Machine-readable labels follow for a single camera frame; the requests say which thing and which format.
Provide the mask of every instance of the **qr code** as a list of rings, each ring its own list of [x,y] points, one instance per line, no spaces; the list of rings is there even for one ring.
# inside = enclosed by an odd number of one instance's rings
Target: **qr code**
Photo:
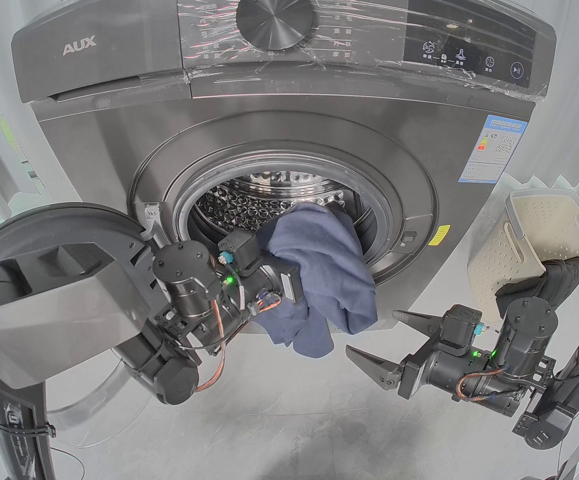
[[[498,140],[498,144],[496,145],[496,149],[494,153],[511,153],[516,146],[516,141],[518,139],[516,137],[512,137],[510,135],[501,135],[501,139]]]

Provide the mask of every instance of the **blue cloth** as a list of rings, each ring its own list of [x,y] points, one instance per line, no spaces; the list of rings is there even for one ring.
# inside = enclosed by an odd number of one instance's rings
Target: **blue cloth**
[[[301,267],[305,297],[257,315],[275,344],[308,357],[334,349],[327,321],[348,334],[377,321],[375,285],[352,219],[315,203],[300,203],[261,228],[259,245]]]

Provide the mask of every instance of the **play/pause button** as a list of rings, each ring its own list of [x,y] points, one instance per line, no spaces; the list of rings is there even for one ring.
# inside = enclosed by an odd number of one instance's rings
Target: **play/pause button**
[[[510,66],[510,73],[512,75],[512,78],[516,80],[518,80],[523,76],[524,71],[525,69],[523,69],[523,64],[521,64],[520,62],[513,62],[512,65]]]

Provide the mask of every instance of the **plastic basket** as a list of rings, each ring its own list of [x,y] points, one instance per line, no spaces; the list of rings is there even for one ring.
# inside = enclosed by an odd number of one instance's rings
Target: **plastic basket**
[[[511,192],[504,212],[468,265],[468,276],[483,321],[501,317],[494,294],[545,272],[542,261],[579,256],[579,196],[566,189]]]

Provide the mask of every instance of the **orange cable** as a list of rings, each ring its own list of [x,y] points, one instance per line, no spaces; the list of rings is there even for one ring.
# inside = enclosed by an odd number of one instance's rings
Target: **orange cable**
[[[272,308],[276,308],[278,304],[280,304],[280,300],[277,300],[276,302],[271,303],[269,306],[262,308],[261,310],[259,310],[259,313],[262,313],[263,311],[269,311]]]
[[[218,304],[216,303],[216,300],[214,299],[212,301],[212,305],[214,306],[214,315],[216,316],[216,323],[218,324],[218,334],[220,335],[220,352],[221,352],[221,358],[220,358],[220,363],[218,363],[218,368],[216,369],[216,373],[214,373],[214,376],[209,379],[207,382],[205,382],[205,384],[202,384],[200,386],[198,386],[198,388],[195,389],[195,392],[198,391],[203,391],[205,389],[207,389],[208,387],[213,386],[216,381],[220,378],[221,374],[223,373],[223,368],[225,367],[225,332],[223,331],[223,321],[220,317],[220,312],[218,310]]]
[[[456,395],[461,399],[461,400],[465,400],[468,402],[483,402],[483,400],[487,400],[488,396],[474,396],[474,397],[469,397],[466,396],[463,393],[463,390],[461,388],[461,384],[467,380],[470,379],[472,377],[486,377],[488,375],[497,375],[499,373],[502,373],[505,371],[505,368],[499,368],[497,370],[492,370],[489,372],[474,372],[474,373],[468,373],[467,375],[463,375],[460,379],[459,382],[456,384]]]

